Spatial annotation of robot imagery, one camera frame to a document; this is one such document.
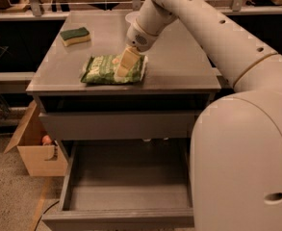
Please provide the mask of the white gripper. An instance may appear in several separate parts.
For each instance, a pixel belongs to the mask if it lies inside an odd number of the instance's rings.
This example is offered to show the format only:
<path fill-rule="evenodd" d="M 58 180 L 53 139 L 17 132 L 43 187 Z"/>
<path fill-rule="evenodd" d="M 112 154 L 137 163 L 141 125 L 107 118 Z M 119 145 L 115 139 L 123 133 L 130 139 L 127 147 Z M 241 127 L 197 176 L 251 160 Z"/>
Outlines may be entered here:
<path fill-rule="evenodd" d="M 149 50 L 157 40 L 156 36 L 152 36 L 144 31 L 137 21 L 134 21 L 126 35 L 126 47 L 123 51 L 119 66 L 115 72 L 116 79 L 124 78 L 141 58 L 140 52 Z"/>

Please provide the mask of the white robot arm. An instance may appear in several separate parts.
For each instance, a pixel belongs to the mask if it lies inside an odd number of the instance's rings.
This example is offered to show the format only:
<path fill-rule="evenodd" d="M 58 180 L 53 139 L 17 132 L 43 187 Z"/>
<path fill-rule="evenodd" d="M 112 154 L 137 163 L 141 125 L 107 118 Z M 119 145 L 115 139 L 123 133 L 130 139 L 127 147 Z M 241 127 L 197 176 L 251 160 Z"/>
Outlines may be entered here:
<path fill-rule="evenodd" d="M 144 52 L 174 20 L 234 91 L 192 130 L 195 231 L 282 231 L 282 55 L 203 0 L 145 0 L 127 42 Z"/>

